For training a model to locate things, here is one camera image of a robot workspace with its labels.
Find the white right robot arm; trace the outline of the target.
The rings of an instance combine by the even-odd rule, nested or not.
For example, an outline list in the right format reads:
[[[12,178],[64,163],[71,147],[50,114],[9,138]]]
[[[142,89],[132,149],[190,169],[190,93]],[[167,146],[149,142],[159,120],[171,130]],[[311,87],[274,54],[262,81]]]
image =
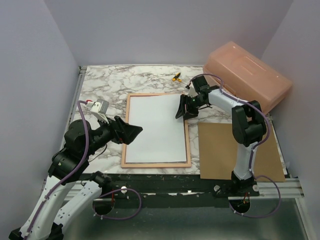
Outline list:
[[[216,106],[231,115],[232,135],[238,143],[236,164],[226,186],[216,185],[216,197],[237,197],[256,184],[254,163],[256,151],[269,137],[269,122],[258,101],[246,101],[227,93],[222,85],[209,85],[206,74],[193,77],[181,94],[176,119],[189,120],[198,116],[201,109]]]

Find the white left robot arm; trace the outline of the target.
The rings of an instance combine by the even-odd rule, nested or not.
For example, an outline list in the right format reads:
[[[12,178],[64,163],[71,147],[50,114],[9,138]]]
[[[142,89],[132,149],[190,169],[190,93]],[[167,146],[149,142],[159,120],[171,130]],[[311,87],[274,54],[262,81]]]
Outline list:
[[[64,200],[84,170],[89,157],[108,142],[130,144],[142,132],[119,116],[100,121],[92,129],[88,121],[73,121],[64,135],[62,150],[52,157],[52,164],[42,194],[25,224],[12,230],[10,240],[62,240],[70,223],[97,197],[107,197],[116,189],[113,180],[100,171],[67,204]]]

